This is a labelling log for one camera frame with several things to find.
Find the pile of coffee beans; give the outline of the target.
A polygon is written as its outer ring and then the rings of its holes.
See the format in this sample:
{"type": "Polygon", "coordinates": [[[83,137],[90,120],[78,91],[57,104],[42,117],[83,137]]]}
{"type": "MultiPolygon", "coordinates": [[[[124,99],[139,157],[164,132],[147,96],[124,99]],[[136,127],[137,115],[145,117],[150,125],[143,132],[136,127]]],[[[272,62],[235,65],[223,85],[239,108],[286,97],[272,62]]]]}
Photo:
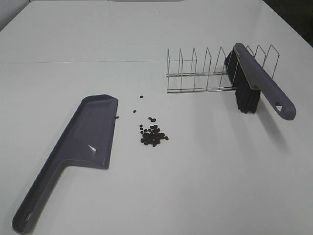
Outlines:
{"type": "Polygon", "coordinates": [[[148,117],[148,121],[151,122],[152,125],[145,127],[143,124],[139,124],[140,142],[143,145],[156,147],[161,144],[162,141],[169,140],[169,137],[162,132],[160,127],[156,124],[156,118],[148,117]]]}

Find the purple plastic dustpan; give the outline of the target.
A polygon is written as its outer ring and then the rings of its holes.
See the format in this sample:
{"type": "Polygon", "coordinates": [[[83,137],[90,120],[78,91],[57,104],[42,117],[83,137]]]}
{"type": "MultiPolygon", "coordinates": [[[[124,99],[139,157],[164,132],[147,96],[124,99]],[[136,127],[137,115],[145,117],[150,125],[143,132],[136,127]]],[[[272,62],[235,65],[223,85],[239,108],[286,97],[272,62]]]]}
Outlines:
{"type": "Polygon", "coordinates": [[[16,233],[32,232],[64,169],[109,168],[117,107],[107,94],[81,101],[12,219],[16,233]]]}

